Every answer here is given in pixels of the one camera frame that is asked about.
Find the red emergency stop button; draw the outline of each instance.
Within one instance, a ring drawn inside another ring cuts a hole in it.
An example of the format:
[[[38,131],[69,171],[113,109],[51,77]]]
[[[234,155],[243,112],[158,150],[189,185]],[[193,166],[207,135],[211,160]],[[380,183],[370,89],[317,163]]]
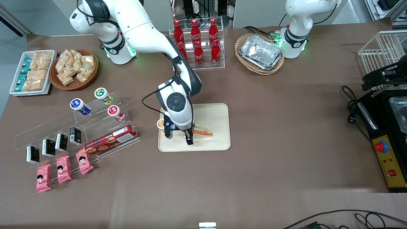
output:
[[[374,145],[374,148],[382,153],[387,153],[389,151],[389,145],[385,141],[380,141]]]

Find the white tray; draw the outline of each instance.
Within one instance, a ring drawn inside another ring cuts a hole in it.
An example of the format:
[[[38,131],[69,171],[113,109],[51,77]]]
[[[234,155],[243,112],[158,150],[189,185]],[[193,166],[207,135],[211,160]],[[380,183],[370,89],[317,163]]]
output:
[[[217,151],[230,148],[229,109],[224,103],[193,104],[194,120],[197,125],[213,129],[213,137],[194,139],[193,145],[185,141],[184,132],[173,131],[173,137],[167,139],[158,130],[158,149],[161,152]]]
[[[55,50],[38,50],[38,51],[43,51],[43,52],[51,51],[52,52],[50,65],[48,67],[47,76],[45,78],[45,83],[44,83],[44,86],[42,87],[42,90],[15,92],[15,85],[17,84],[18,76],[20,75],[20,70],[21,70],[21,66],[23,65],[24,59],[28,58],[28,57],[32,58],[34,53],[36,52],[36,51],[27,51],[27,52],[23,52],[23,54],[21,55],[20,62],[18,63],[17,70],[15,71],[14,79],[10,86],[11,95],[13,95],[13,96],[34,96],[34,95],[44,95],[44,94],[48,93],[48,91],[50,89],[50,84],[51,84],[51,82],[49,81],[49,72],[50,72],[52,63],[57,58],[57,52]]]

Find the red bottle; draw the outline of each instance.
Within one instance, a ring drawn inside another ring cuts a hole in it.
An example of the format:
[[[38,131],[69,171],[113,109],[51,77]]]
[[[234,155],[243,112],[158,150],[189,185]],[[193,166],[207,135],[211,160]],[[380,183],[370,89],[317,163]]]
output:
[[[191,38],[194,47],[196,47],[197,41],[199,41],[199,44],[201,43],[201,31],[198,28],[198,21],[196,19],[192,19]]]
[[[212,47],[213,41],[218,39],[218,27],[216,27],[216,18],[210,20],[209,28],[209,46]]]
[[[204,66],[204,51],[201,48],[201,41],[196,41],[195,43],[195,64],[198,68],[202,68]]]
[[[182,53],[182,55],[184,56],[185,60],[187,60],[186,58],[186,51],[184,49],[184,44],[182,42],[178,42],[177,43],[178,49],[179,51]]]
[[[221,48],[219,48],[219,40],[213,40],[212,47],[212,65],[219,66],[221,64]]]
[[[184,32],[182,31],[181,27],[179,26],[179,20],[176,19],[174,20],[174,37],[175,37],[175,42],[182,42],[184,44]]]

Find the red button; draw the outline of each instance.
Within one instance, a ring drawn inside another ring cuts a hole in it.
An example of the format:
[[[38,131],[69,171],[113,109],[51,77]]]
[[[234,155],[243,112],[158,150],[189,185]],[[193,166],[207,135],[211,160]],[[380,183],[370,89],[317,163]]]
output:
[[[376,143],[376,144],[374,145],[374,147],[375,147],[376,150],[379,151],[379,152],[383,152],[383,151],[386,149],[385,145],[384,145],[383,143],[381,143],[381,142]]]

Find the brown tablecloth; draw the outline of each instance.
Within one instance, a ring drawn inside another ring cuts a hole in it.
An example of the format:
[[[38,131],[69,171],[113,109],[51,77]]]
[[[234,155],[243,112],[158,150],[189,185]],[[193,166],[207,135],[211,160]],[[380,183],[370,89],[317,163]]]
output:
[[[162,153],[158,114],[141,98],[172,75],[159,53],[123,66],[99,49],[95,36],[28,36],[30,50],[85,48],[99,58],[99,75],[78,92],[10,96],[0,120],[0,225],[6,228],[282,228],[314,213],[368,209],[405,219],[407,194],[388,194],[372,146],[347,123],[341,85],[358,96],[356,52],[389,20],[315,26],[305,51],[274,75],[248,71],[234,55],[247,31],[226,29],[226,68],[199,71],[193,103],[225,103],[232,146],[227,151]],[[71,111],[75,97],[94,100],[97,87],[119,91],[142,141],[104,158],[99,168],[37,194],[35,170],[14,136]],[[155,97],[147,103],[159,108]],[[356,226],[351,213],[315,219]]]

